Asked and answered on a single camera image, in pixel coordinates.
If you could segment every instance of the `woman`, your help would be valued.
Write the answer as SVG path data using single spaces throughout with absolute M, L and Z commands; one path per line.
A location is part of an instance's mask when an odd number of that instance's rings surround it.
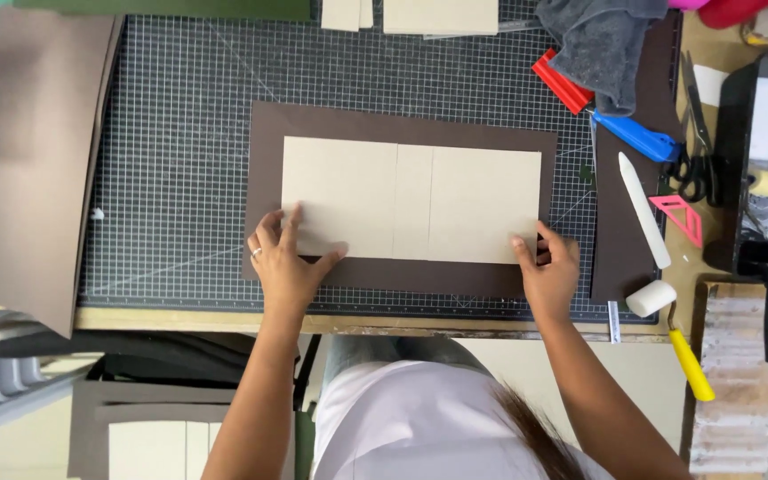
M 248 239 L 264 316 L 248 367 L 212 447 L 204 480 L 276 479 L 289 440 L 293 359 L 316 288 L 346 255 L 296 255 L 296 206 Z M 448 339 L 335 336 L 318 404 L 315 480 L 334 478 L 688 479 L 680 460 L 601 365 L 568 316 L 580 276 L 573 240 L 541 222 L 547 249 L 511 247 L 582 452 L 558 440 L 510 388 Z

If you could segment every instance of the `white shirt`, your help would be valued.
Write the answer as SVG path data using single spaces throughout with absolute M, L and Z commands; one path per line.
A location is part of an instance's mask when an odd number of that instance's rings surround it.
M 499 384 L 432 362 L 366 363 L 341 372 L 317 407 L 314 480 L 544 478 L 492 396 Z M 569 447 L 592 480 L 612 480 Z

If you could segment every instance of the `woman's left hand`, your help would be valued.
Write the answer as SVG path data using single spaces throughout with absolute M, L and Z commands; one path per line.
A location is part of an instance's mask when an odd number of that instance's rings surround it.
M 263 285 L 264 311 L 300 318 L 324 276 L 346 256 L 347 250 L 337 248 L 316 263 L 307 263 L 297 250 L 301 205 L 295 204 L 283 230 L 282 218 L 283 210 L 266 214 L 256 233 L 248 238 L 251 263 Z

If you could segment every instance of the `pink triangle ruler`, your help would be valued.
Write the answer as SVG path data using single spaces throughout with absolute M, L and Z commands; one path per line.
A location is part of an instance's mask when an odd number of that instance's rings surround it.
M 680 198 L 680 195 L 652 196 L 649 200 L 680 227 L 680 230 L 688 236 L 693 245 L 701 248 L 701 217 L 683 198 Z M 683 223 L 672 213 L 672 210 L 680 208 L 683 208 L 686 214 L 686 222 Z

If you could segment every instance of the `brown hair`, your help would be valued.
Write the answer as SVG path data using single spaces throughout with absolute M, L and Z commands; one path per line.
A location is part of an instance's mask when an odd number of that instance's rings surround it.
M 493 391 L 520 434 L 523 445 L 532 451 L 548 480 L 588 480 L 559 432 L 543 413 L 536 413 L 514 389 L 504 384 Z

